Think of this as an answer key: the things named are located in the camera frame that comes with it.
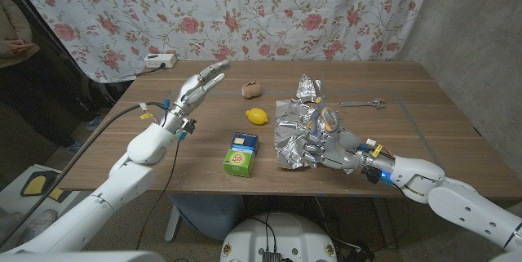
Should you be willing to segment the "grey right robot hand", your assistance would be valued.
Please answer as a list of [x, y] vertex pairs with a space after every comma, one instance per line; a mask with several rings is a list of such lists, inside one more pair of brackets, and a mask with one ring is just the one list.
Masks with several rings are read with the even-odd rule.
[[380, 170], [392, 172], [395, 159], [380, 153], [372, 156], [370, 151], [360, 149], [359, 139], [348, 130], [334, 133], [306, 131], [303, 158], [315, 167], [318, 163], [347, 174], [361, 168], [363, 171]]

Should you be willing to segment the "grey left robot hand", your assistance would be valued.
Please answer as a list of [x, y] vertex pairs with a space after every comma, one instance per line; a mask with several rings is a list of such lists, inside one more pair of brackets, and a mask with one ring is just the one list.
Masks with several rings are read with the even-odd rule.
[[162, 119], [161, 126], [174, 134], [184, 124], [184, 120], [205, 99], [207, 93], [226, 77], [230, 68], [228, 60], [223, 60], [192, 75], [179, 89], [172, 107]]

